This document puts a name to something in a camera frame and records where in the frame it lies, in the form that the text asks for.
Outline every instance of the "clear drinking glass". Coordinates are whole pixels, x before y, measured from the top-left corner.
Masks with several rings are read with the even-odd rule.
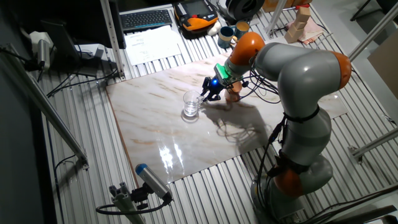
[[[198,107],[201,103],[201,96],[197,91],[188,91],[184,94],[184,114],[195,116],[198,113]]]

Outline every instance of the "white paper sheet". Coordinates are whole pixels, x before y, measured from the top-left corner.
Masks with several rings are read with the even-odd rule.
[[[131,65],[180,54],[178,47],[180,39],[170,26],[125,36],[126,51]]]

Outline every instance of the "black keyboard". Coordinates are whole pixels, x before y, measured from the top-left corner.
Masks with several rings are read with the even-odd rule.
[[[169,25],[172,23],[169,12],[165,10],[136,12],[120,15],[123,31],[142,30]]]

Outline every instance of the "marble board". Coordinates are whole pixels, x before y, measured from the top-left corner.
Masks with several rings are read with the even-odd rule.
[[[251,94],[227,104],[222,93],[220,101],[203,103],[198,116],[188,119],[182,113],[184,93],[200,93],[205,77],[214,76],[215,64],[224,64],[228,56],[106,87],[133,170],[146,163],[167,183],[265,145],[283,117],[280,103],[269,104]],[[244,88],[241,95],[249,91]],[[259,94],[269,101],[279,100],[272,93]],[[347,113],[337,94],[323,97],[319,105],[330,118]]]

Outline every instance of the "blue mug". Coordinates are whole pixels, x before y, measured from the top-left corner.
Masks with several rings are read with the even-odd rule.
[[[250,25],[246,21],[239,21],[235,25],[234,36],[239,40],[245,33],[249,32]]]
[[[218,32],[217,44],[219,45],[219,47],[226,49],[229,47],[229,44],[231,43],[233,36],[234,36],[234,29],[228,26],[222,27]]]

